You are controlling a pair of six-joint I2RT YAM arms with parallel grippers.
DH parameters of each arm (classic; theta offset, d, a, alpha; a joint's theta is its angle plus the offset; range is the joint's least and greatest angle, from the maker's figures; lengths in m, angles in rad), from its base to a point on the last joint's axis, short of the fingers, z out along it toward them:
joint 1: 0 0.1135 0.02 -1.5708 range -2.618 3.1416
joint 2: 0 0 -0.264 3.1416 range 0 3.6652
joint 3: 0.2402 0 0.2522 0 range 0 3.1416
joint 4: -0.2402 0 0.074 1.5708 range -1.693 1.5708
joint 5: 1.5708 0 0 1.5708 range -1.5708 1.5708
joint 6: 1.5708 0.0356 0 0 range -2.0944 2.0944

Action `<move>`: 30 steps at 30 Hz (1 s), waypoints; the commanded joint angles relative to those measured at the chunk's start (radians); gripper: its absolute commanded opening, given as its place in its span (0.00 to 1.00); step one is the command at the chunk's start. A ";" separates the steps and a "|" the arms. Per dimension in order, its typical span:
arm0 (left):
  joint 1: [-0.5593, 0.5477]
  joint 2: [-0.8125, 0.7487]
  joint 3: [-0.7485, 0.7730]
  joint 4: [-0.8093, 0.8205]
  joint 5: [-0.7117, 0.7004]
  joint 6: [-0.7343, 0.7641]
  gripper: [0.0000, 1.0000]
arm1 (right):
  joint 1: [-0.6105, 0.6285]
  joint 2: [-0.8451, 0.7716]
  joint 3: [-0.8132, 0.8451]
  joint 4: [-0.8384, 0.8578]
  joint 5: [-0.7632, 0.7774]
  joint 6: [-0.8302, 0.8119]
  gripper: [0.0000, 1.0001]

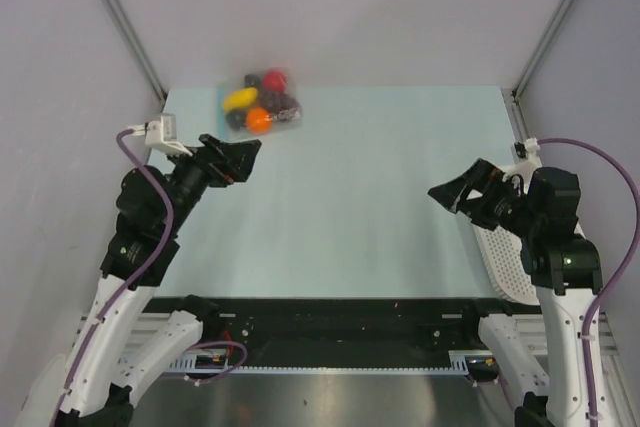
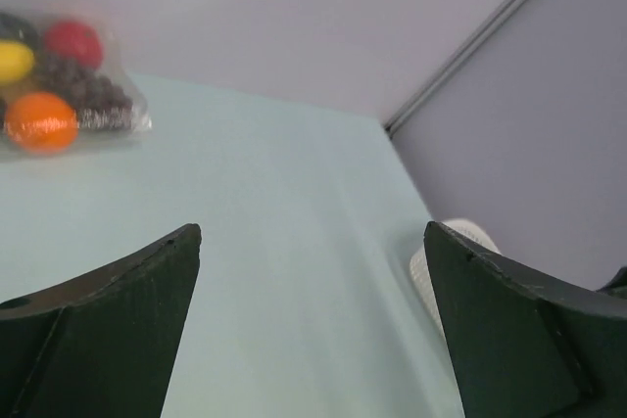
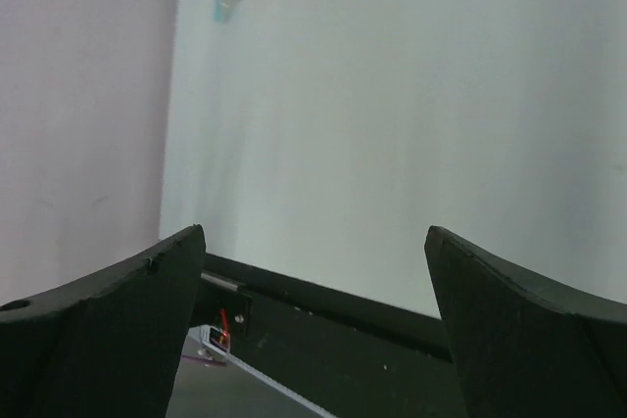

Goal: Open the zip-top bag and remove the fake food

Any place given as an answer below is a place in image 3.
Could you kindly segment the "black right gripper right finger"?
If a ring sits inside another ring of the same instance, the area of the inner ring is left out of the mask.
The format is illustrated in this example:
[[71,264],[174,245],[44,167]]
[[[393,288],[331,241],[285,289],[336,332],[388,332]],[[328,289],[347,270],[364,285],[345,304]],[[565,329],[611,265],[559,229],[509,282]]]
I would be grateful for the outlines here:
[[623,417],[626,306],[429,228],[425,255],[471,417]]

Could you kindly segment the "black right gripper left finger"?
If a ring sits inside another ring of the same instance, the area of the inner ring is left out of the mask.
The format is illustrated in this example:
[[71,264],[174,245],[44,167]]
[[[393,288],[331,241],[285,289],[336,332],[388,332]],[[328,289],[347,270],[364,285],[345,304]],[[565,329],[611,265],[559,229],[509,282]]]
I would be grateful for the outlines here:
[[192,225],[146,251],[1,307],[4,417],[163,417],[200,283]]

